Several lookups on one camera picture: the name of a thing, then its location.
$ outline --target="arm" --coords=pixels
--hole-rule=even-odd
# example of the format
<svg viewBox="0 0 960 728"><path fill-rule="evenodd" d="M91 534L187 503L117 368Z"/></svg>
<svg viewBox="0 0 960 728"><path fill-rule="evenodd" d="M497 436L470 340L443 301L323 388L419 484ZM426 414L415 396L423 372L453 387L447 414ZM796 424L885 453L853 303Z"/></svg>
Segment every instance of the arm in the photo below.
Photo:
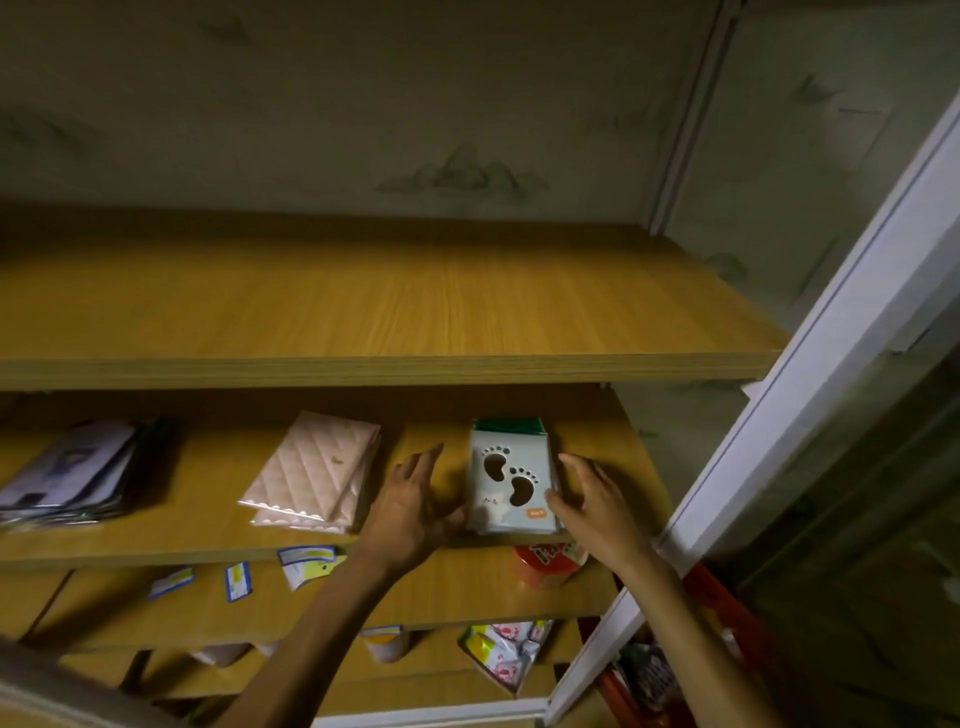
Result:
<svg viewBox="0 0 960 728"><path fill-rule="evenodd" d="M561 455L584 489L584 507L575 509L553 491L550 509L593 556L630 590L650 623L703 728L784 728L723 643L686 599L677 574L636 527L616 484L586 458Z"/></svg>
<svg viewBox="0 0 960 728"><path fill-rule="evenodd" d="M394 583L467 522L461 507L432 516L430 476L443 450L394 466L348 559L329 576L273 657L217 721L217 728L308 726L350 644Z"/></svg>

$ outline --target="footprint design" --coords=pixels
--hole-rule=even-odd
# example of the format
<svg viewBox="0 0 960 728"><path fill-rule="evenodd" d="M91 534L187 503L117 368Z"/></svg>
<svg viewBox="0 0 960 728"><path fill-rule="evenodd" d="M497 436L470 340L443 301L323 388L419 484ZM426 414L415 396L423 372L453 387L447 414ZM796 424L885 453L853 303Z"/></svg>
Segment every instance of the footprint design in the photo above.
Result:
<svg viewBox="0 0 960 728"><path fill-rule="evenodd" d="M508 466L507 455L509 454L510 448L503 448L499 445L483 450L483 469L492 480L502 483L507 479L507 474L503 472L503 469ZM540 485L540 479L525 468L510 466L508 472L511 476L510 484L514 486L514 492L510 496L510 504L524 505L534 496L534 490Z"/></svg>

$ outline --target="wood grain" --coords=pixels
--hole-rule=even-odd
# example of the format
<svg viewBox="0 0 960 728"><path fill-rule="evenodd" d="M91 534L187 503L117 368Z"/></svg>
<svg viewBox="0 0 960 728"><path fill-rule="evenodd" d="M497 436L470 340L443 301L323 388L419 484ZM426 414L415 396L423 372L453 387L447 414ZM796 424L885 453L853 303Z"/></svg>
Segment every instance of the wood grain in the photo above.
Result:
<svg viewBox="0 0 960 728"><path fill-rule="evenodd" d="M559 589L537 591L514 576L507 546L441 550L411 571L373 610L368 626L430 629L451 624L570 619L603 614L616 596L609 570L590 561ZM150 584L169 567L76 570L28 644L63 652L190 648L282 639L324 580L291 593L277 562L250 564L253 592L229 603L225 564L196 567L195 581L154 600Z"/></svg>
<svg viewBox="0 0 960 728"><path fill-rule="evenodd" d="M43 616L68 574L68 570L50 569L0 575L0 637L23 639Z"/></svg>
<svg viewBox="0 0 960 728"><path fill-rule="evenodd" d="M457 647L463 627L445 627L415 632L410 651L389 665L376 662L362 640L356 640L340 664L335 683L379 680L383 678L433 675L458 672L473 667ZM553 634L538 657L542 665L569 663L580 651L582 642L576 620L554 625ZM114 652L89 655L130 654ZM151 700L167 697L202 697L239 693L267 661L255 649L228 667L202 665L182 650L157 650L150 658L140 681L138 694Z"/></svg>
<svg viewBox="0 0 960 728"><path fill-rule="evenodd" d="M787 340L639 227L0 219L0 389L763 377Z"/></svg>
<svg viewBox="0 0 960 728"><path fill-rule="evenodd" d="M273 560L283 546L348 545L352 537L254 527L253 510L236 502L301 409L382 425L381 454L370 480L374 489L392 464L445 442L433 479L442 510L462 497L473 418L493 415L542 417L553 450L580 452L602 463L649 532L659 530L672 510L615 393L595 385L59 393L22 402L0 427L0 482L68 426L88 418L169 416L180 423L179 444L144 482L141 507L133 513L98 525L2 531L0 568ZM575 494L579 484L562 477L562 487ZM511 535L499 543L550 540Z"/></svg>

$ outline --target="snack bag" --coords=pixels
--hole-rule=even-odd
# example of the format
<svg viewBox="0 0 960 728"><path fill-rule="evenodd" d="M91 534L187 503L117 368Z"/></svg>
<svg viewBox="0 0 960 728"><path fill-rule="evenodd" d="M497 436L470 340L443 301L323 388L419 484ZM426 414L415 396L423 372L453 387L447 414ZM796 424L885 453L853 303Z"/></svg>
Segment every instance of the snack bag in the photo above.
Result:
<svg viewBox="0 0 960 728"><path fill-rule="evenodd" d="M473 663L516 696L553 621L474 624L458 644Z"/></svg>

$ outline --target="baby footprint package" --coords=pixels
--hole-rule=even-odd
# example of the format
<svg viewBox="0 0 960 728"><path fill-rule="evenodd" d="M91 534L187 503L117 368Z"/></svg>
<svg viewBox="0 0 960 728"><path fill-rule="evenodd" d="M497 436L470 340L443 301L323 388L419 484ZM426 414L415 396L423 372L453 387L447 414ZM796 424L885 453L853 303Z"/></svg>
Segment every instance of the baby footprint package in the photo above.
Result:
<svg viewBox="0 0 960 728"><path fill-rule="evenodd" d="M470 432L469 528L477 533L554 533L545 492L555 481L550 442L533 418L474 420Z"/></svg>

